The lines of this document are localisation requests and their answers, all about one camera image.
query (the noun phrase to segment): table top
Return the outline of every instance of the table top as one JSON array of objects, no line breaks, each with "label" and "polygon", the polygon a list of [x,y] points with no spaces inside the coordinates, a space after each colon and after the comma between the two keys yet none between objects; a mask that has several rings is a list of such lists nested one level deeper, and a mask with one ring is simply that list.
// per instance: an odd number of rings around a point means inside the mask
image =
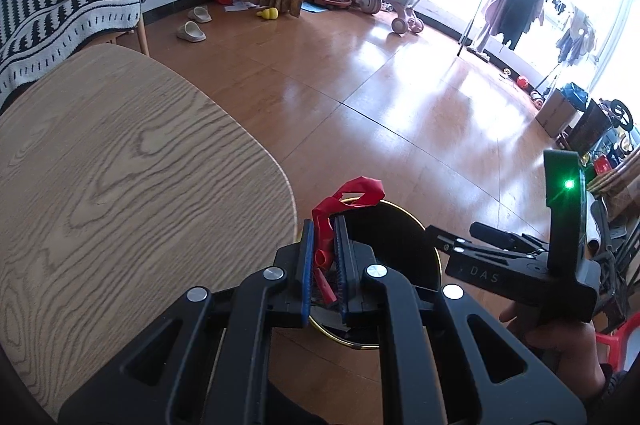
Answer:
[{"label": "table top", "polygon": [[282,169],[180,75],[87,48],[0,117],[0,344],[55,419],[195,285],[237,285],[293,243]]}]

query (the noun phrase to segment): human hand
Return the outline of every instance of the human hand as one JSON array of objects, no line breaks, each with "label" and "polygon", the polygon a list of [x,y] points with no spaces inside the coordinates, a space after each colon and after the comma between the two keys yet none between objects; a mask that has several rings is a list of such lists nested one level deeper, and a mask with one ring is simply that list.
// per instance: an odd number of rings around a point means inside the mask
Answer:
[{"label": "human hand", "polygon": [[499,316],[525,345],[552,349],[560,353],[556,376],[582,400],[599,394],[606,378],[596,352],[596,331],[593,323],[553,321],[524,333],[518,332],[516,304],[511,303]]}]

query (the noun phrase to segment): box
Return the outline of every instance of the box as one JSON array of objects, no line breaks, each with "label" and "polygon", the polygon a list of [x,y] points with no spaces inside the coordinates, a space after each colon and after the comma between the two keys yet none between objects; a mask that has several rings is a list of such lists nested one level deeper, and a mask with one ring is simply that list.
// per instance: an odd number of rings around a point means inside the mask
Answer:
[{"label": "box", "polygon": [[536,115],[536,120],[551,138],[557,138],[574,118],[575,109],[560,90],[553,90]]}]

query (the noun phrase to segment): triangular cutout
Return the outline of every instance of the triangular cutout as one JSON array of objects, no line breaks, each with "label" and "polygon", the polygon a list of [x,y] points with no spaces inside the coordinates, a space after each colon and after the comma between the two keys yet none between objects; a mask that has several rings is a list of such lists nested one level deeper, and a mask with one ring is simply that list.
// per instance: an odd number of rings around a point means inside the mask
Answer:
[{"label": "triangular cutout", "polygon": [[182,320],[172,320],[125,366],[126,373],[145,385],[155,386],[171,354]]},{"label": "triangular cutout", "polygon": [[524,373],[526,364],[489,324],[478,315],[469,315],[467,323],[476,340],[489,379],[500,383]]}]

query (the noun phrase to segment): toy steering wheel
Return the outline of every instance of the toy steering wheel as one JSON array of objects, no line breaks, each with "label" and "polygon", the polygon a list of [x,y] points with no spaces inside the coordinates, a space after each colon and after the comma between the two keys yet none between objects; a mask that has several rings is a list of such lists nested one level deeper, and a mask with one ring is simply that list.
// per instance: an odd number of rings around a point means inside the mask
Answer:
[{"label": "toy steering wheel", "polygon": [[618,124],[614,122],[614,127],[619,126],[625,131],[631,131],[634,128],[634,117],[631,116],[629,108],[619,100],[611,100],[611,112],[618,117]]}]

